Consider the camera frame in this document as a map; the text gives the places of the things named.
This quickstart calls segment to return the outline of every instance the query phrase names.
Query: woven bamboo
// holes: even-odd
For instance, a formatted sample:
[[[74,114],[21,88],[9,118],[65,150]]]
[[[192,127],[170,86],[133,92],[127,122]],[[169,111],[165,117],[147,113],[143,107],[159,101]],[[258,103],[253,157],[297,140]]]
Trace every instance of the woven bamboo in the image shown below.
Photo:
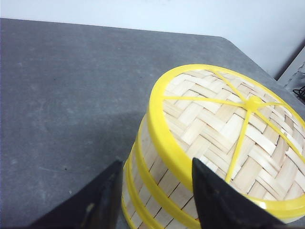
[[[178,74],[163,91],[163,115],[177,145],[247,197],[279,203],[303,198],[299,116],[258,83],[203,66]],[[199,228],[192,191],[160,156],[149,121],[143,118],[124,167],[125,217],[132,228]]]

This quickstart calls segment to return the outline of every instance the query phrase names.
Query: bamboo steamer lid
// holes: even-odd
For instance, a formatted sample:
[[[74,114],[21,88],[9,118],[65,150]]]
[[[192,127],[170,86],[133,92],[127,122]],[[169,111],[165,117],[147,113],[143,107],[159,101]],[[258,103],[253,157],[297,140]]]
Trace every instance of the bamboo steamer lid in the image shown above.
[[[146,116],[135,145],[148,164],[152,157],[141,143],[149,138],[177,187],[192,193],[191,159],[197,157],[283,221],[305,214],[305,123],[258,82],[212,65],[177,67],[155,84]],[[137,183],[141,168],[131,165]]]

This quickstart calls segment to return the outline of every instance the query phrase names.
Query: gray table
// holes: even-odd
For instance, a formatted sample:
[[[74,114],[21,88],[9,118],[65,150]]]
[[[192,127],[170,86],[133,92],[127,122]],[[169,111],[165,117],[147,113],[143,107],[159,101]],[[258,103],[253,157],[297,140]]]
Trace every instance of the gray table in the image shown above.
[[[30,224],[125,160],[154,82],[189,63],[248,75],[305,115],[221,37],[1,19],[2,225]]]

